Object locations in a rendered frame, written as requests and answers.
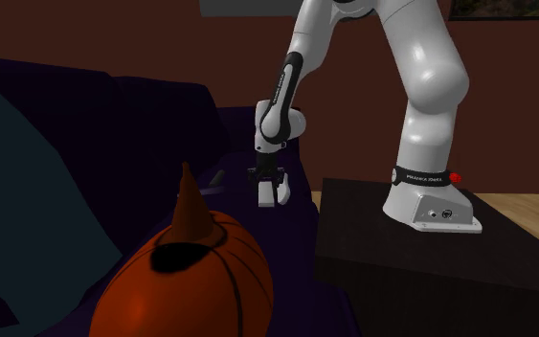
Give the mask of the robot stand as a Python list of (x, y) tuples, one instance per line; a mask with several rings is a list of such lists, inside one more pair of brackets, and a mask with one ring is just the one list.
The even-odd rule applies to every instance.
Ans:
[(539, 337), (539, 239), (479, 198), (480, 233), (423, 233), (383, 213), (389, 190), (323, 183), (315, 276), (363, 337)]

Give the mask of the dark framed wall picture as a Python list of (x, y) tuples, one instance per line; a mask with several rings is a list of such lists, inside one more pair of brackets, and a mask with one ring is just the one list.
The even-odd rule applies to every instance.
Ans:
[(452, 0), (449, 20), (539, 20), (539, 0)]

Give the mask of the orange pumpkin with stem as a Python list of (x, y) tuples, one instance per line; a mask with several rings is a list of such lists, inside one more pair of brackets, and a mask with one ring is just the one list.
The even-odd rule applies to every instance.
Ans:
[(207, 207), (187, 163), (170, 224), (108, 283), (88, 337), (266, 337), (268, 262), (233, 217)]

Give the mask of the dark purple sofa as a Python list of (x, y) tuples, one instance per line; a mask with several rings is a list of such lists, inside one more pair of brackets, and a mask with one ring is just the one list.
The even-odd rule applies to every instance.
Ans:
[(269, 260), (277, 302), (267, 337), (362, 337), (347, 294), (313, 278), (319, 213), (297, 141), (279, 156), (289, 201), (256, 204), (252, 108), (219, 108), (196, 83), (5, 59), (0, 94), (58, 151), (124, 256), (168, 224), (183, 163), (203, 184), (225, 169), (225, 191), (208, 203), (237, 218)]

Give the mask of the dark teal cushion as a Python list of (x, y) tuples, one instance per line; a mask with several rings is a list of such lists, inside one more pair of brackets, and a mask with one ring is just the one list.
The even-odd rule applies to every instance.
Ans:
[(0, 337), (61, 321), (120, 256), (58, 153), (0, 94)]

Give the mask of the dark grey slim object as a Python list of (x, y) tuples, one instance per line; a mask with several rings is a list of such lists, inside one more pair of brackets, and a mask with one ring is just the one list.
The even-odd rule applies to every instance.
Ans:
[(207, 187), (200, 189), (202, 195), (212, 195), (224, 192), (224, 186), (222, 185), (223, 178), (225, 176), (225, 170), (220, 169), (213, 179), (210, 181)]

